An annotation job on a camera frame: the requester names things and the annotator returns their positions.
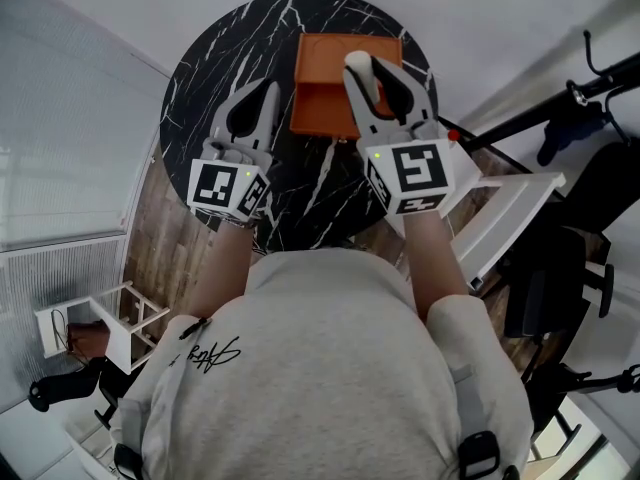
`round table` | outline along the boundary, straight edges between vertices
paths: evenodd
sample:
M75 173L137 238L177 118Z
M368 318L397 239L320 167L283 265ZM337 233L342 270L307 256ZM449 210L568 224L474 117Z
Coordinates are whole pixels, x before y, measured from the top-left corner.
M218 106L253 80L276 80L283 119L273 154L280 164L270 173L266 216L254 239L264 252L336 245L385 215L362 173L355 141L289 131L302 32L401 38L404 69L426 85L435 116L438 111L435 82L420 47L396 20L362 0L253 0L211 25L169 82L160 122L162 158L186 202L191 161L200 158ZM195 215L217 230L216 217L200 210Z

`black cable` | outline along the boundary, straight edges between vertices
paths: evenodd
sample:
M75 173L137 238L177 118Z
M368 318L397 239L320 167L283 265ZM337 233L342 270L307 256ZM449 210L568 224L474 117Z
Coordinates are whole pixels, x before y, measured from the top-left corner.
M54 309L52 311L52 313L58 313L60 315L60 318L62 318L62 323L64 325L64 328L67 329L67 321L64 318L64 315L62 314L62 311L60 311L59 309ZM85 359L85 361L83 361L82 359L80 359L77 355L75 355L73 353L73 351L69 348L69 343L66 339L64 339L61 335L60 332L58 332L58 328L56 327L56 320L55 318L53 319L53 332L56 334L56 336L58 337L58 339L63 343L65 350L67 351L67 353L70 356L73 356L73 358L78 361L81 365L83 366L89 366L89 358L85 355L85 353L80 349L80 347L78 347L77 345L75 346L75 348L78 350L78 352L80 352L80 354L82 355L82 357Z

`black and white marker cube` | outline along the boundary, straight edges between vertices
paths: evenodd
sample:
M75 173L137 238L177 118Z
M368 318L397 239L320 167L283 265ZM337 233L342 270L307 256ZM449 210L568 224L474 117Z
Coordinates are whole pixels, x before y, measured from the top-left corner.
M247 222L268 190L269 181L256 165L194 160L187 205Z
M455 191L447 139L414 140L364 150L365 174L388 214L440 208Z

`strap buckle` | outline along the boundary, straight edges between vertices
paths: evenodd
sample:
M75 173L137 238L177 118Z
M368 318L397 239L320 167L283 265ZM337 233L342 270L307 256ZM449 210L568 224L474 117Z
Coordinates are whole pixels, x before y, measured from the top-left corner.
M490 475L500 466L500 447L493 432L485 430L467 437L458 447L460 480Z
M142 457L128 446L117 444L113 450L113 462L118 473L127 480L143 480Z

